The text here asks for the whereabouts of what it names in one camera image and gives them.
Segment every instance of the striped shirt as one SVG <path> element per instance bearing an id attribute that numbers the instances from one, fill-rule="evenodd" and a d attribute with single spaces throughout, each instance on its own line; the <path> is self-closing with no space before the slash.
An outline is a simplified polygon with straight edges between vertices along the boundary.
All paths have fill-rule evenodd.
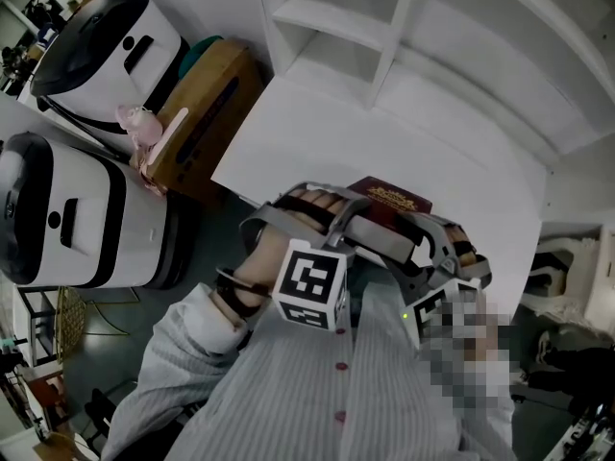
<path id="1" fill-rule="evenodd" d="M 138 385 L 113 416 L 103 459 L 202 400 L 207 404 L 166 459 L 514 459 L 512 401 L 507 387 L 489 387 L 504 385 L 502 371 L 487 364 L 478 372 L 475 364 L 452 375 L 465 384 L 444 387 L 447 380 L 434 371 L 446 367 L 410 345 L 390 274 L 378 272 L 365 288 L 356 339 L 348 305 L 339 332 L 288 323 L 269 305 L 241 353 L 235 349 L 248 326 L 233 329 L 208 293 L 198 285 L 155 325 Z M 490 400 L 458 407 L 455 395 Z"/>

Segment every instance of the cable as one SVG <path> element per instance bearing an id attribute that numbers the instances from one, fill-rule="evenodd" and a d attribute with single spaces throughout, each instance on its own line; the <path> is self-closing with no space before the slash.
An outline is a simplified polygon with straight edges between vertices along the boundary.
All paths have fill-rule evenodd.
<path id="1" fill-rule="evenodd" d="M 69 440 L 70 442 L 74 443 L 74 444 L 78 444 L 79 446 L 82 446 L 84 448 L 86 448 L 87 450 L 89 450 L 92 454 L 94 454 L 96 457 L 98 456 L 98 452 L 92 450 L 88 445 L 84 444 L 83 442 L 79 442 L 76 439 L 71 439 L 70 437 L 68 437 L 67 435 L 64 434 L 60 434 L 59 432 L 52 432 L 55 435 L 59 435 L 60 437 L 63 437 L 64 439 Z"/>
<path id="2" fill-rule="evenodd" d="M 123 329 L 120 329 L 118 327 L 116 327 L 115 325 L 113 325 L 101 312 L 100 308 L 98 307 L 99 305 L 121 305 L 121 304 L 134 304 L 134 303 L 140 303 L 141 299 L 138 297 L 138 294 L 136 293 L 136 291 L 133 289 L 133 287 L 129 287 L 131 293 L 133 294 L 133 296 L 135 297 L 134 301 L 124 301 L 121 303 L 96 303 L 95 301 L 88 301 L 86 304 L 88 305 L 93 305 L 94 309 L 96 309 L 96 312 L 98 312 L 98 315 L 101 317 L 101 319 L 107 323 L 111 328 L 115 329 L 115 331 L 117 331 L 117 333 L 119 333 L 119 335 L 121 336 L 130 336 L 131 333 L 124 331 Z M 116 333 L 90 333 L 85 331 L 84 334 L 90 335 L 90 336 L 118 336 L 118 334 Z"/>

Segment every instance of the fiducial marker cube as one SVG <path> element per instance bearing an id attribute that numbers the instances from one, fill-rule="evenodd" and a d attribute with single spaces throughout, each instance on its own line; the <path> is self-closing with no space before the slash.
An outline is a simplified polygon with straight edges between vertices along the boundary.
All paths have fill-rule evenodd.
<path id="1" fill-rule="evenodd" d="M 335 330 L 346 301 L 347 256 L 314 250 L 291 239 L 272 299 L 282 317 L 292 323 Z"/>

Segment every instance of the red book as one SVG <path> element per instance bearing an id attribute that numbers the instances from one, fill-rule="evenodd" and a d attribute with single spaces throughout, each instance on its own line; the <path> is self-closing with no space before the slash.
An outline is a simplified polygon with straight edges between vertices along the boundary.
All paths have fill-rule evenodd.
<path id="1" fill-rule="evenodd" d="M 414 243 L 395 226 L 395 216 L 409 211 L 430 213 L 431 202 L 372 177 L 348 188 L 370 198 L 372 205 L 350 221 L 346 235 L 372 253 L 405 263 L 412 256 Z"/>
<path id="2" fill-rule="evenodd" d="M 348 188 L 374 202 L 369 210 L 361 213 L 363 217 L 392 231 L 396 231 L 393 220 L 398 212 L 431 213 L 432 203 L 429 200 L 371 176 L 351 184 Z"/>

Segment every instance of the white machine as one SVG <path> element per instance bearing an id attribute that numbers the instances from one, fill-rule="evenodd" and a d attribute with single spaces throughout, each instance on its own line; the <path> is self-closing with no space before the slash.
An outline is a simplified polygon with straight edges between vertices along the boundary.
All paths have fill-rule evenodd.
<path id="1" fill-rule="evenodd" d="M 180 204 L 128 166 L 34 133 L 5 144 L 0 199 L 0 267 L 19 285 L 168 287 L 189 253 Z"/>
<path id="2" fill-rule="evenodd" d="M 158 112 L 179 80 L 187 50 L 152 0 L 92 0 L 43 56 L 32 94 L 43 108 L 117 145 L 116 134 L 126 132 L 116 122 L 116 108 Z M 122 150 L 130 153 L 132 143 L 124 139 Z"/>

